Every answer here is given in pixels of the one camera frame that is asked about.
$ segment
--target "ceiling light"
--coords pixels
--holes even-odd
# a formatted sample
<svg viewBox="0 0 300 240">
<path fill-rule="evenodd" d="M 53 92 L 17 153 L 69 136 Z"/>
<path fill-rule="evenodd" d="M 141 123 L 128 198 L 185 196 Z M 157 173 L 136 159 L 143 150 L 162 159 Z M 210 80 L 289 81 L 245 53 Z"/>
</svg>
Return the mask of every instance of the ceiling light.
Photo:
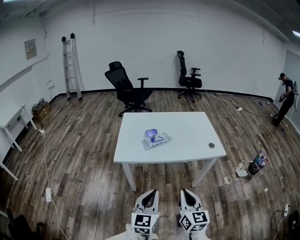
<svg viewBox="0 0 300 240">
<path fill-rule="evenodd" d="M 293 33 L 294 33 L 297 37 L 300 37 L 300 32 L 293 31 Z"/>
</svg>

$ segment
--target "ceiling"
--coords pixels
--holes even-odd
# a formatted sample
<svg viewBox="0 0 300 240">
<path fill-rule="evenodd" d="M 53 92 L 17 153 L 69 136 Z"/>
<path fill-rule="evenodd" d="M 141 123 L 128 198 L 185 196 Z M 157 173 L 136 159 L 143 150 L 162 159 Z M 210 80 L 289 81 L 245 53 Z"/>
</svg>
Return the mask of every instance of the ceiling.
<svg viewBox="0 0 300 240">
<path fill-rule="evenodd" d="M 44 14 L 66 0 L 0 0 L 0 20 Z M 300 0 L 218 0 L 268 26 L 287 42 L 300 42 Z"/>
</svg>

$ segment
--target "aluminum ladder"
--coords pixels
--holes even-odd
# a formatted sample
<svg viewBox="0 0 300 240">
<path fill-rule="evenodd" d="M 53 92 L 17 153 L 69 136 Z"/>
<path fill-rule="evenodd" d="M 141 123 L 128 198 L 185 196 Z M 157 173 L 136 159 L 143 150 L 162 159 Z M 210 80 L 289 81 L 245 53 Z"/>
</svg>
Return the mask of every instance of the aluminum ladder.
<svg viewBox="0 0 300 240">
<path fill-rule="evenodd" d="M 78 77 L 77 77 L 77 70 L 74 60 L 74 40 L 75 40 L 75 34 L 72 33 L 70 36 L 70 40 L 66 40 L 66 37 L 62 37 L 62 52 L 63 52 L 63 65 L 64 65 L 64 74 L 65 74 L 65 84 L 66 84 L 66 93 L 67 93 L 67 100 L 69 101 L 71 98 L 71 91 L 77 92 L 77 96 L 79 100 L 82 100 L 82 95 L 78 83 Z M 67 44 L 71 44 L 71 51 L 68 52 Z M 69 54 L 71 55 L 71 64 L 69 64 Z M 73 66 L 73 76 L 70 76 L 70 66 Z M 70 88 L 70 79 L 74 79 L 75 83 L 75 89 Z"/>
</svg>

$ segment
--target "chair base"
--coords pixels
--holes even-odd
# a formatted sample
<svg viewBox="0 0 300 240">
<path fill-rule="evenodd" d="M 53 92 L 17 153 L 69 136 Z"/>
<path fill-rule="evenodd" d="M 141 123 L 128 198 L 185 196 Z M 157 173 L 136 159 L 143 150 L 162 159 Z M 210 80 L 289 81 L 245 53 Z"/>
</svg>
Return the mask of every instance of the chair base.
<svg viewBox="0 0 300 240">
<path fill-rule="evenodd" d="M 195 103 L 195 100 L 193 98 L 193 94 L 200 96 L 200 98 L 202 97 L 201 94 L 196 92 L 194 88 L 188 88 L 188 89 L 184 90 L 183 93 L 178 95 L 178 99 L 180 99 L 181 96 L 186 95 L 186 94 L 188 94 L 190 96 L 190 98 L 192 99 L 192 103 Z"/>
<path fill-rule="evenodd" d="M 145 107 L 143 107 L 143 106 L 141 106 L 141 105 L 146 106 L 145 102 L 142 102 L 142 103 L 134 103 L 134 104 L 132 104 L 132 103 L 125 103 L 125 106 L 124 106 L 124 107 L 129 107 L 129 106 L 130 106 L 130 107 L 127 108 L 126 110 L 120 112 L 119 117 L 122 117 L 123 113 L 127 113 L 127 112 L 129 112 L 129 111 L 131 111 L 131 110 L 134 110 L 135 112 L 137 112 L 137 110 L 140 109 L 140 110 L 145 110 L 145 111 L 148 111 L 148 112 L 152 112 L 151 109 L 145 108 Z"/>
</svg>

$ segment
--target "purple object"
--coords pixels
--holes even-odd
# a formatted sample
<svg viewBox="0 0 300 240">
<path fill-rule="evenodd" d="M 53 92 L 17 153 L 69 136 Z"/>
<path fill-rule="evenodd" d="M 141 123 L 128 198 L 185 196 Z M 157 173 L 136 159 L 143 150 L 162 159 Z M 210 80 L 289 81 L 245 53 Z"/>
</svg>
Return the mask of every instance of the purple object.
<svg viewBox="0 0 300 240">
<path fill-rule="evenodd" d="M 161 138 L 161 139 L 158 140 L 158 141 L 155 141 L 155 136 L 158 134 L 158 131 L 157 131 L 156 129 L 147 130 L 147 131 L 145 132 L 145 134 L 146 134 L 147 137 L 150 137 L 150 138 L 151 138 L 150 142 L 152 142 L 152 143 L 157 143 L 157 142 L 163 140 L 162 137 L 158 136 L 158 137 Z"/>
</svg>

